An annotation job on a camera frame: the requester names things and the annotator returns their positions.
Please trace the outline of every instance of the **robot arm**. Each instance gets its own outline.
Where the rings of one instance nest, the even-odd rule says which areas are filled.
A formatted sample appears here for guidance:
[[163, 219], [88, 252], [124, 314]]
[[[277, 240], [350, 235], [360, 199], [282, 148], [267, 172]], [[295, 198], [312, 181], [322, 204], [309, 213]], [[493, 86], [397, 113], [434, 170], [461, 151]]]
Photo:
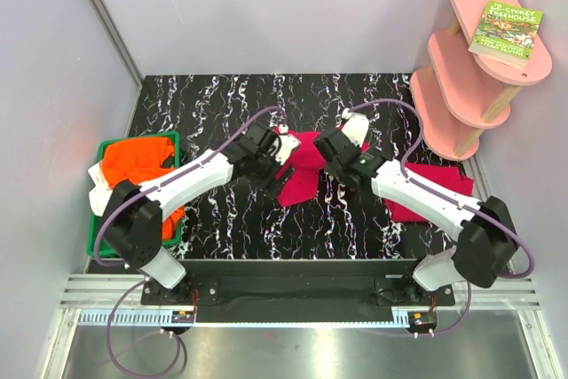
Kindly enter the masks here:
[[[368, 129], [364, 115], [346, 113], [343, 118], [346, 122], [341, 129], [322, 132], [314, 141], [327, 161], [327, 171], [352, 189], [370, 186], [377, 197], [413, 210], [444, 230], [455, 242], [454, 247], [425, 257], [414, 269], [414, 282], [429, 292], [463, 280], [481, 288], [491, 287], [517, 251], [517, 245], [484, 219], [435, 193], [457, 200], [458, 206], [482, 210], [514, 230], [505, 203], [495, 197], [481, 202], [457, 194], [410, 170], [406, 171], [408, 177], [404, 177], [400, 163], [387, 158], [377, 148], [361, 152]], [[422, 186], [411, 182], [410, 178]]]
[[289, 168], [276, 177], [299, 146], [298, 139], [291, 135], [279, 135], [263, 125], [253, 124], [212, 157], [214, 152], [208, 150], [182, 168], [140, 186], [122, 181], [113, 190], [103, 221], [129, 198], [153, 187], [157, 190], [121, 213], [103, 238], [124, 259], [125, 266], [141, 270], [164, 288], [178, 292], [185, 268], [162, 246], [163, 221], [208, 190], [241, 177], [278, 195], [294, 170]]

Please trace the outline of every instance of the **shelf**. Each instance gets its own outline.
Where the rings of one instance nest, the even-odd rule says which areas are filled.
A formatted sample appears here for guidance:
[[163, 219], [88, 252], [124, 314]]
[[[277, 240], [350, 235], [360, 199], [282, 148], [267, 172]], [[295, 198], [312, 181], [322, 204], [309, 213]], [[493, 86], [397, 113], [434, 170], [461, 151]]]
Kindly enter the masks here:
[[480, 129], [494, 128], [507, 120], [510, 106], [492, 122], [483, 120], [483, 114], [502, 94], [503, 85], [477, 65], [462, 32], [437, 31], [428, 41], [428, 51], [447, 109], [457, 119]]
[[[410, 89], [423, 121], [424, 141], [430, 150], [449, 160], [471, 157], [479, 148], [478, 136], [482, 130], [460, 122], [448, 111], [434, 70], [420, 68], [414, 72]], [[466, 147], [462, 155], [456, 154], [458, 147]]]
[[[469, 43], [475, 34], [477, 24], [487, 3], [490, 0], [451, 0], [455, 16], [460, 22], [463, 34]], [[497, 0], [505, 4], [520, 6], [518, 0]], [[473, 55], [477, 64], [491, 77], [501, 82], [516, 86], [528, 86], [536, 84], [550, 74], [552, 59], [541, 39], [536, 36], [531, 60], [522, 70], [502, 64], [499, 61], [488, 59], [483, 56]]]

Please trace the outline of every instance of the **marble surface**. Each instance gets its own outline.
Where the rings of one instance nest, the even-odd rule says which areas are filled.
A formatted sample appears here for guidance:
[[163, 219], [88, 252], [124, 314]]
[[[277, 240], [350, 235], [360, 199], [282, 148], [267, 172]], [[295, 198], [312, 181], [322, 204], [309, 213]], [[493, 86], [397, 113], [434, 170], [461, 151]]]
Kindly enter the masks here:
[[[186, 163], [219, 146], [263, 107], [285, 107], [291, 130], [324, 130], [339, 124], [345, 107], [370, 99], [412, 103], [409, 79], [405, 74], [148, 76], [130, 136], [177, 130]], [[400, 159], [418, 135], [412, 114], [385, 105], [364, 112], [371, 121], [367, 141]], [[276, 123], [278, 117], [265, 120]], [[424, 144], [410, 162], [457, 164]], [[303, 204], [282, 208], [239, 179], [194, 200], [185, 212], [183, 241], [172, 249], [180, 259], [421, 257], [450, 245], [434, 225], [393, 222], [370, 188], [353, 193], [323, 172], [317, 198]]]

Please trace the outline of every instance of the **wall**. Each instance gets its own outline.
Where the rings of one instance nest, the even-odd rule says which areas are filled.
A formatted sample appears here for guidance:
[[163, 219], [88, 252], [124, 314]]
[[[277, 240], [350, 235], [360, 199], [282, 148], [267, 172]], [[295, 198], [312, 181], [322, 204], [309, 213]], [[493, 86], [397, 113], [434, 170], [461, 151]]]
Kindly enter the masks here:
[[37, 377], [70, 272], [86, 261], [86, 169], [137, 95], [87, 0], [0, 0], [0, 371]]
[[[482, 136], [478, 156], [492, 192], [507, 201], [519, 235], [534, 251], [532, 278], [568, 374], [568, 10], [565, 0], [519, 1], [544, 11], [539, 34], [553, 70], [544, 82], [519, 93], [510, 118]], [[522, 266], [524, 257], [517, 262]]]
[[449, 0], [105, 0], [145, 75], [413, 71]]

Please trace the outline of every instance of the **metal floor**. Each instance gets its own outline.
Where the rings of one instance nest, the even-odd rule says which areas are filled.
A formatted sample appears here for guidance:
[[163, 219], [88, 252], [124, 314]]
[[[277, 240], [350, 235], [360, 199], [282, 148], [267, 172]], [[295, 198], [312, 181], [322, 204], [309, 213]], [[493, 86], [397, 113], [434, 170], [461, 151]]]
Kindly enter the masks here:
[[[441, 312], [444, 327], [457, 318]], [[115, 352], [149, 328], [114, 328]], [[382, 329], [378, 333], [402, 331]], [[536, 373], [513, 312], [472, 312], [453, 333], [436, 338], [378, 336], [357, 329], [194, 328], [182, 335], [188, 353], [167, 377], [528, 379]], [[175, 353], [165, 336], [152, 336], [119, 360], [140, 374], [157, 373]], [[66, 379], [123, 378], [108, 360], [105, 328], [79, 327]]]

